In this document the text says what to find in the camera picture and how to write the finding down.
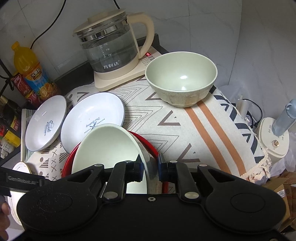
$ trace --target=blue-gray bottle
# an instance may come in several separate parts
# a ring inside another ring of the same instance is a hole
[[[276,136],[281,136],[293,124],[296,119],[296,99],[292,99],[286,104],[285,109],[277,120],[273,123],[271,129]]]

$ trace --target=fringe trim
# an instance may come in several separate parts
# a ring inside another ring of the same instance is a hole
[[[237,108],[235,106],[233,106],[233,108],[237,111],[237,114],[242,118],[242,116],[241,116],[240,112],[237,110]],[[254,133],[254,131],[250,127],[249,127],[249,129],[253,133],[254,137],[257,139],[257,141],[263,151],[264,158],[259,163],[257,163],[255,166],[253,166],[251,169],[246,171],[243,175],[241,175],[240,178],[250,181],[252,183],[255,183],[256,181],[261,180],[264,176],[266,176],[267,178],[270,178],[271,160],[270,160],[270,157],[268,156],[267,148],[265,148],[263,146],[263,144],[258,139],[258,137]]]

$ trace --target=patterned tablecloth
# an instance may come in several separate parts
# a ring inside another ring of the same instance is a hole
[[[66,95],[67,111],[97,92],[94,83],[73,89]],[[189,167],[206,163],[252,182],[269,175],[267,152],[261,149],[236,108],[214,86],[206,98],[185,109],[162,101],[145,77],[110,92],[125,105],[123,127],[147,139],[168,161],[178,160]],[[32,114],[33,111],[23,110],[22,132]],[[56,180],[68,154],[58,138],[39,152],[22,148],[21,156],[35,173]]]

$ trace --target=plastic bag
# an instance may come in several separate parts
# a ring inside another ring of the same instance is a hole
[[[296,169],[296,134],[289,132],[289,138],[288,153],[272,166],[270,170],[270,175],[272,177],[280,175],[285,169],[287,169],[288,172],[294,172]]]

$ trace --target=orange juice bottle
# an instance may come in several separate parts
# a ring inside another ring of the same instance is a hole
[[[15,52],[15,68],[23,75],[26,82],[38,94],[41,100],[45,101],[60,93],[57,85],[48,78],[31,49],[21,47],[18,41],[11,48]]]

